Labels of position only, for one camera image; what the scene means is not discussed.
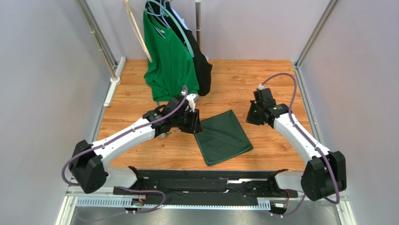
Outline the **dark green cloth napkin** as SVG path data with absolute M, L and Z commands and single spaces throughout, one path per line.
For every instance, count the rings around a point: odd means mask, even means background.
M 213 166 L 249 152 L 253 145 L 233 110 L 201 121 L 203 131 L 195 135 L 207 166 Z

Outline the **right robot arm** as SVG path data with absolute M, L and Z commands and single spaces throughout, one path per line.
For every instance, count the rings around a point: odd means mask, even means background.
M 303 171 L 281 169 L 273 172 L 270 176 L 273 188 L 303 192 L 312 201 L 346 190 L 345 156 L 340 151 L 330 151 L 318 142 L 295 115 L 289 113 L 286 104 L 276 104 L 269 88 L 256 90 L 254 97 L 247 123 L 269 125 L 286 138 L 305 163 Z

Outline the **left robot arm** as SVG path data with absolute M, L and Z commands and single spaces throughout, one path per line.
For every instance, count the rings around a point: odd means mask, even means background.
M 172 128 L 188 134 L 202 132 L 199 110 L 195 107 L 198 100 L 198 94 L 173 97 L 166 105 L 148 111 L 132 125 L 107 138 L 93 143 L 78 142 L 62 169 L 68 169 L 76 179 L 70 185 L 80 186 L 86 194 L 102 187 L 133 187 L 139 178 L 134 168 L 116 168 L 110 163 L 143 142 L 165 136 Z

